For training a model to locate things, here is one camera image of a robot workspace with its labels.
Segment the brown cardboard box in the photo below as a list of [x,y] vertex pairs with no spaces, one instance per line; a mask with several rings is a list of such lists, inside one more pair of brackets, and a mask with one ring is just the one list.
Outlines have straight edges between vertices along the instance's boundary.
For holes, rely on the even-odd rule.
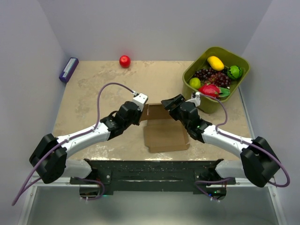
[[187,131],[180,121],[175,121],[162,104],[147,104],[140,121],[146,121],[143,128],[144,144],[150,153],[187,150],[190,147]]

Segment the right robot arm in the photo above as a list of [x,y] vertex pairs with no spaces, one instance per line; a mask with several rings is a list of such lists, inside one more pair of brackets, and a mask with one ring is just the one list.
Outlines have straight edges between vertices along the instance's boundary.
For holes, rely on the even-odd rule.
[[174,120],[182,123],[190,137],[217,146],[240,158],[238,162],[219,160],[204,179],[220,184],[227,178],[246,178],[257,187],[264,187],[280,169],[280,161],[269,143],[262,137],[245,138],[223,131],[218,125],[200,118],[197,110],[199,92],[186,100],[181,94],[162,100],[162,106]]

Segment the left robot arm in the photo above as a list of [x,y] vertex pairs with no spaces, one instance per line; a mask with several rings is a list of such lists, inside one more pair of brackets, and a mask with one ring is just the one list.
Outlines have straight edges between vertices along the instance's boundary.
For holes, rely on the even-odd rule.
[[146,102],[146,99],[127,101],[97,124],[70,135],[45,135],[29,159],[31,165],[45,184],[56,181],[67,170],[67,159],[71,155],[93,144],[111,140],[131,125],[139,125]]

